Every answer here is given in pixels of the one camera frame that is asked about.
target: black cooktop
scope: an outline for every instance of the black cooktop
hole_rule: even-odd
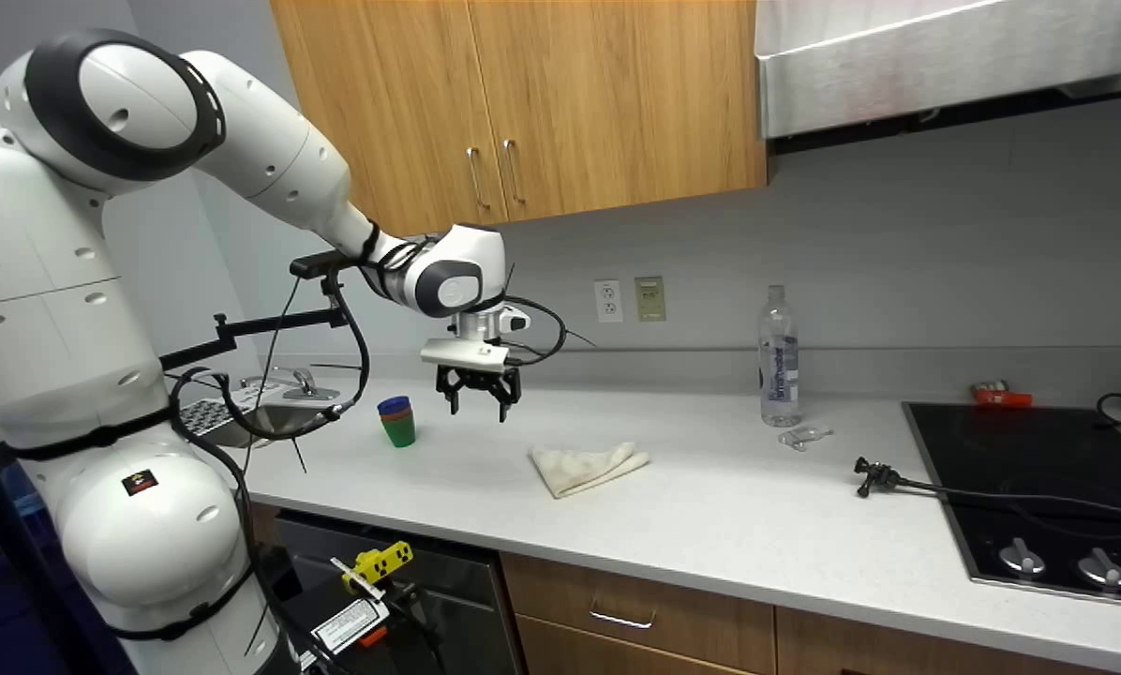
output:
[[[970,577],[1121,599],[1121,513],[1017,499],[1070,497],[1121,506],[1121,433],[1091,408],[907,406]]]

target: white countertop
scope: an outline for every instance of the white countertop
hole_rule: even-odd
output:
[[[421,441],[392,452],[376,403],[407,393]],[[900,403],[809,403],[836,434],[787,452],[741,393],[525,389],[505,426],[484,393],[462,412],[429,384],[371,384],[335,429],[256,452],[256,502],[519,551],[875,628],[1121,672],[1121,603],[970,582],[940,502],[860,499],[854,459],[926,476]],[[651,459],[551,499],[527,452]]]

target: white cloth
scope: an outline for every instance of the white cloth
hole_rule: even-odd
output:
[[[635,444],[622,444],[615,452],[532,452],[527,454],[535,476],[547,483],[554,499],[592,492],[607,482],[620,482],[627,473],[637,473],[650,467],[650,454],[635,452]]]

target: green cup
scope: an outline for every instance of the green cup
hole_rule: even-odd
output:
[[[417,444],[417,426],[412,426],[412,406],[407,398],[385,398],[376,406],[377,426],[392,447],[412,447]]]

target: electrical outlet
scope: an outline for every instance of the electrical outlet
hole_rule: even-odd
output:
[[[669,322],[669,289],[661,273],[635,279],[637,322]]]
[[[622,289],[622,281],[595,279],[592,297],[595,297],[595,322],[627,322],[627,289]]]

